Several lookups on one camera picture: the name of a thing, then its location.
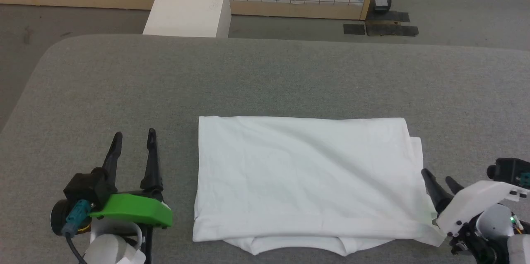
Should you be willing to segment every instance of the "wooden frame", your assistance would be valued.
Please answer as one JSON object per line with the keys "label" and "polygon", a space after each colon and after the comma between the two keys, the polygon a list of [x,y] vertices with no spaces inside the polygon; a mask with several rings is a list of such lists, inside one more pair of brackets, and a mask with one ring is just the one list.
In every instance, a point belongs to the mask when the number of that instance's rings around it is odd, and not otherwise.
{"label": "wooden frame", "polygon": [[[231,1],[233,15],[306,17],[364,20],[371,0],[361,5],[289,4],[277,2]],[[0,4],[124,8],[150,10],[154,0],[0,0]]]}

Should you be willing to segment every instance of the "white box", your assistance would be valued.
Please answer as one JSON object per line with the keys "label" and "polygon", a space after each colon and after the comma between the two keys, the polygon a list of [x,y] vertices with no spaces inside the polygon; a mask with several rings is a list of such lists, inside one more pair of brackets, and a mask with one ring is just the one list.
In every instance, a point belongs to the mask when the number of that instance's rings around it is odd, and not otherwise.
{"label": "white box", "polygon": [[227,38],[229,0],[155,0],[144,34]]}

